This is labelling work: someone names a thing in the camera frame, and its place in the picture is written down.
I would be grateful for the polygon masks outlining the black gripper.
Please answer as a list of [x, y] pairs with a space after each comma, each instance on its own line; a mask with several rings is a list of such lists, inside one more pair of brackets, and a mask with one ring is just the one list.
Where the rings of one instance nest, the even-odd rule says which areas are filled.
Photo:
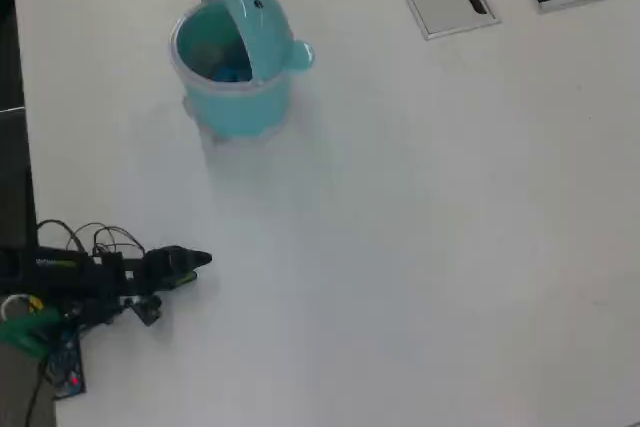
[[180, 246], [154, 249], [138, 259], [123, 259], [120, 265], [119, 294], [147, 296], [170, 291], [194, 282], [196, 271], [173, 275], [173, 270], [196, 270], [209, 265], [212, 255], [208, 252]]

